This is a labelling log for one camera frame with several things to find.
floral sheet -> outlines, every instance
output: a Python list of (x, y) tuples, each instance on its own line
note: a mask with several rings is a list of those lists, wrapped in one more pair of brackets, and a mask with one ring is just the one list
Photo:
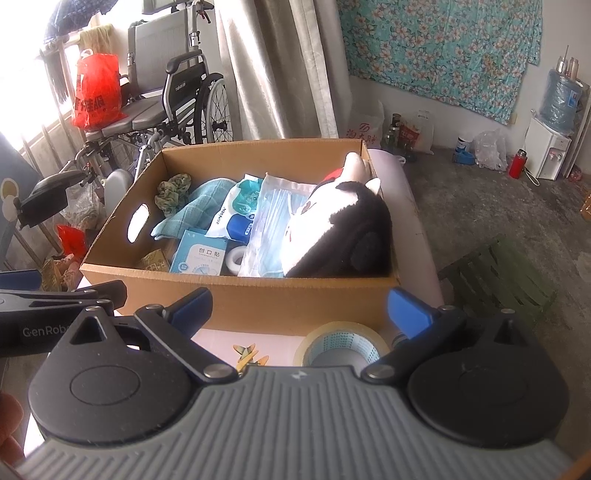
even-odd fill
[(351, 75), (504, 125), (540, 62), (542, 0), (337, 0)]

mask package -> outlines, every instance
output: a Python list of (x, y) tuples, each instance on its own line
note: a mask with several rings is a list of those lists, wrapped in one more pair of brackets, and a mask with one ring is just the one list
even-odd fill
[(293, 214), (302, 208), (316, 185), (266, 175), (262, 182), (250, 242), (239, 277), (283, 277), (281, 245)]

packing tape roll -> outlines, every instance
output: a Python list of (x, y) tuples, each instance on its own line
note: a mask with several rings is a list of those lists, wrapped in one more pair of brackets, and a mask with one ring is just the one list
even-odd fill
[(390, 350), (384, 339), (365, 325), (330, 322), (309, 333), (295, 352), (295, 367), (353, 365), (360, 373)]

yellow towel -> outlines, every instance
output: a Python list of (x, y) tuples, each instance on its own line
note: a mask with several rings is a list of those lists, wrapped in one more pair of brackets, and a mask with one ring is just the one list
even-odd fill
[(115, 53), (115, 27), (100, 25), (80, 31), (80, 51), (90, 48), (94, 53)]

wall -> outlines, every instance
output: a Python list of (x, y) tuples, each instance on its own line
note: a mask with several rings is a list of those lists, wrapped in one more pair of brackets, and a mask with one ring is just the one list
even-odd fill
[[(555, 68), (558, 57), (564, 55), (567, 44), (570, 45), (568, 57), (574, 56), (579, 59), (579, 78), (591, 83), (590, 22), (589, 0), (544, 0), (540, 66), (528, 66), (514, 110), (517, 113), (517, 121), (509, 127), (460, 107), (354, 77), (351, 78), (353, 98), (358, 105), (376, 105), (377, 100), (381, 100), (387, 116), (393, 112), (429, 110), (435, 121), (435, 145), (454, 147), (457, 136), (462, 131), (476, 134), (502, 128), (508, 144), (507, 149), (514, 153), (522, 147), (525, 132), (530, 124), (531, 110), (540, 107), (547, 73)], [(585, 142), (577, 163), (591, 173), (591, 135)]]

